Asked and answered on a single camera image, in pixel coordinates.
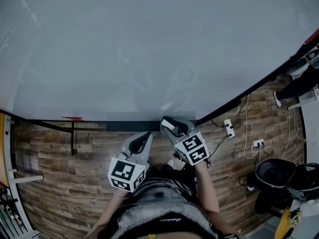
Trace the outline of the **black hard-shell backpack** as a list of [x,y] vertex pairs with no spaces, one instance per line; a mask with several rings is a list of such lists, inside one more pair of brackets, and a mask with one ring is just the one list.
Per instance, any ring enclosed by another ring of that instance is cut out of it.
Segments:
[[271,158],[259,164],[256,178],[275,190],[290,193],[295,200],[319,198],[319,164],[294,164],[293,162]]

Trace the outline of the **red tape strip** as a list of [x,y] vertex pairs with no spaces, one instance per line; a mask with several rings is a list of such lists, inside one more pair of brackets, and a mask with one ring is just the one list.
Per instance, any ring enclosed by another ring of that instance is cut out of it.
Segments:
[[319,28],[305,41],[305,45],[310,44],[319,36]]

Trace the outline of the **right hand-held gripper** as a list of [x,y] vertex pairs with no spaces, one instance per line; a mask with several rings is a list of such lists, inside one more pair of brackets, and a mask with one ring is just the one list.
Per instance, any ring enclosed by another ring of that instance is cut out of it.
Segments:
[[167,116],[164,116],[162,120],[163,119],[173,124],[175,128],[170,129],[162,125],[160,127],[161,132],[166,135],[174,145],[174,149],[186,163],[194,166],[195,164],[208,159],[209,152],[200,132],[197,132],[182,141],[184,135],[188,135],[192,130],[197,131],[192,121]]

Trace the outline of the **yellow table with white frame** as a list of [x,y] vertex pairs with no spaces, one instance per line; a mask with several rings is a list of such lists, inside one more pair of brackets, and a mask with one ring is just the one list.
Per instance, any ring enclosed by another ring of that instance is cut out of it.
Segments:
[[[18,200],[16,206],[25,228],[28,230],[25,235],[19,236],[16,239],[38,239],[39,231],[32,227],[25,213],[17,185],[42,180],[43,176],[15,178],[17,170],[13,168],[11,161],[10,133],[12,125],[14,125],[14,121],[12,121],[10,117],[0,113],[0,182],[8,186],[11,190],[11,195]],[[0,239],[10,239],[3,235],[1,228]]]

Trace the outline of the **person's black trouser legs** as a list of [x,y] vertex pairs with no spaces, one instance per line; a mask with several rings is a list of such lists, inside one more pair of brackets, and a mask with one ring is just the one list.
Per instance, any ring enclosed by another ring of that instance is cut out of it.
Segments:
[[166,178],[174,179],[184,184],[195,184],[195,169],[192,166],[185,165],[181,170],[173,169],[168,165],[159,168],[150,168],[147,171],[146,178]]

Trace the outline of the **person's right forearm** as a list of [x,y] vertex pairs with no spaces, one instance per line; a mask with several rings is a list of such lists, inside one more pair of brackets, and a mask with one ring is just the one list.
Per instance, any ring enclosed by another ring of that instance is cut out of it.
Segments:
[[200,206],[207,213],[219,213],[217,195],[205,161],[195,164],[197,197]]

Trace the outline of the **whiteboard with black stand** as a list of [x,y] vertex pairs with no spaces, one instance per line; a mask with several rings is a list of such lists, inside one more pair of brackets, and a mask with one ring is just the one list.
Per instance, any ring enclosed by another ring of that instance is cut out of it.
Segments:
[[311,49],[319,0],[0,0],[0,112],[203,123]]

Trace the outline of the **person's left forearm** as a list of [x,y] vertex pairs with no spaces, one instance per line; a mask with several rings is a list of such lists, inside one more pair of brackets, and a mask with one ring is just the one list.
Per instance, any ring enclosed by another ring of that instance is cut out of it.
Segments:
[[101,217],[94,225],[93,231],[100,231],[101,229],[105,228],[115,211],[123,205],[124,201],[127,200],[129,196],[130,193],[128,191],[124,191],[121,189],[116,190],[106,209],[103,211]]

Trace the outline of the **yellow round table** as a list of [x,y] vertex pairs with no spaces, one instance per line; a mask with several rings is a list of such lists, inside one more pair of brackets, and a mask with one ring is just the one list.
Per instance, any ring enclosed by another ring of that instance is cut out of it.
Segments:
[[274,239],[282,239],[290,229],[289,212],[300,208],[302,201],[289,196],[287,192],[261,191],[255,202],[255,212],[279,218]]

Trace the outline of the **white eraser block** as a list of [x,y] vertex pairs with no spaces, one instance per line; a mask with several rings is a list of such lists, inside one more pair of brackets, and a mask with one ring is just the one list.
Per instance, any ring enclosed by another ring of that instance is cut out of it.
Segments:
[[163,127],[168,128],[168,129],[171,130],[171,131],[173,131],[173,130],[175,129],[175,126],[174,126],[173,124],[171,124],[170,122],[168,122],[167,120],[165,120],[165,119],[163,119],[163,120],[161,121],[161,125],[162,125]]

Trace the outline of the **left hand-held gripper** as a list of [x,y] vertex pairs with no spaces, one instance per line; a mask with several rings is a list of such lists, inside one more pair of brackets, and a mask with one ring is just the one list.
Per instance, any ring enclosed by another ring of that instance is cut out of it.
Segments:
[[146,177],[152,148],[153,134],[150,131],[138,132],[127,138],[121,153],[113,157],[108,171],[111,186],[134,192]]

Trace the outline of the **long white power strip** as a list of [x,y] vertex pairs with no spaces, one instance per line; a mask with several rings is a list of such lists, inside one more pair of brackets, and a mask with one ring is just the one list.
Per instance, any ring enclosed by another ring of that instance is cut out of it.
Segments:
[[227,133],[228,138],[233,138],[235,136],[234,127],[230,119],[226,119],[223,121],[224,127]]

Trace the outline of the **person's black shirt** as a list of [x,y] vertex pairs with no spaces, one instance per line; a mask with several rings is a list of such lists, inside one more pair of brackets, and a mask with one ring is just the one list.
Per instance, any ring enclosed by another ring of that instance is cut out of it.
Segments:
[[208,228],[205,229],[199,223],[181,214],[170,212],[162,217],[129,229],[119,236],[116,236],[115,233],[120,231],[120,225],[117,221],[112,221],[110,225],[99,232],[97,239],[137,239],[149,234],[158,235],[173,232],[190,232],[203,239],[224,239],[222,232],[212,229],[210,223],[207,225]]

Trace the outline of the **grey hard-shell backpack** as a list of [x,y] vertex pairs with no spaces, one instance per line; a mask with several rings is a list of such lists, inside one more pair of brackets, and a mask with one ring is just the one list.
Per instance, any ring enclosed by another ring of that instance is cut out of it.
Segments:
[[313,48],[307,55],[293,64],[288,70],[287,75],[299,76],[311,65],[315,69],[319,69],[319,45]]

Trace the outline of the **person's white shoe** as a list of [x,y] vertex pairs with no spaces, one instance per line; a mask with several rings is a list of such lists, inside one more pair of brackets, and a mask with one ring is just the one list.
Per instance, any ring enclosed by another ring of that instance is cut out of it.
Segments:
[[181,170],[185,163],[178,159],[178,158],[175,158],[175,157],[170,157],[166,162],[165,162],[165,165],[168,165],[170,166],[171,168],[175,169],[175,170]]

